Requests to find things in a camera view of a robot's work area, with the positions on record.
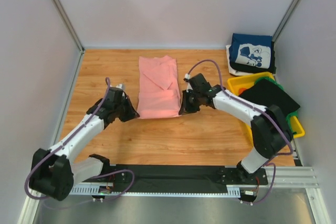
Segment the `pink t shirt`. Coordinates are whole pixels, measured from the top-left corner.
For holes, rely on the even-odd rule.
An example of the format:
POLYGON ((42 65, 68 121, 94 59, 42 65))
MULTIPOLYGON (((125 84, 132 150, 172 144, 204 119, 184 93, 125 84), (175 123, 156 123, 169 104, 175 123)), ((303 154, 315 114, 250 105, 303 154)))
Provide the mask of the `pink t shirt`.
POLYGON ((139 102, 141 119, 164 119, 179 116, 180 89, 177 62, 174 58, 139 58, 139 102))

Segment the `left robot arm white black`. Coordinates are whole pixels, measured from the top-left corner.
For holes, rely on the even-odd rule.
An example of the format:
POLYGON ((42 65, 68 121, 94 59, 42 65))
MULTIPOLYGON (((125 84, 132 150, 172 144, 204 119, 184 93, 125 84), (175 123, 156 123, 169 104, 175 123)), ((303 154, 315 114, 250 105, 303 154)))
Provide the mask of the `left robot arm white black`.
POLYGON ((58 201, 64 200, 74 185, 94 178, 104 183, 110 178, 109 159, 92 154, 80 163, 74 163, 81 151, 104 131, 115 119, 121 122, 137 119, 139 114, 132 106, 122 84, 108 86, 104 97, 98 100, 81 122, 61 141, 47 150, 38 149, 25 180, 25 192, 34 190, 58 201))

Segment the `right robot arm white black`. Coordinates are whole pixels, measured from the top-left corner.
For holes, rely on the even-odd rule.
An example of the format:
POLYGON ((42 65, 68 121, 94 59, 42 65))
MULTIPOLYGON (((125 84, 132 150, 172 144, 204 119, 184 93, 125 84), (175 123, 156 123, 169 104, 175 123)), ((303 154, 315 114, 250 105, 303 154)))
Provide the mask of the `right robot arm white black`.
POLYGON ((266 107, 249 102, 225 89, 221 83, 211 86, 201 73, 193 77, 186 74, 184 81, 187 88, 182 92, 179 115, 196 113, 203 105, 226 112, 250 127, 253 147, 237 164, 236 177, 241 183, 250 183, 255 172, 292 140, 293 134, 278 106, 266 107))

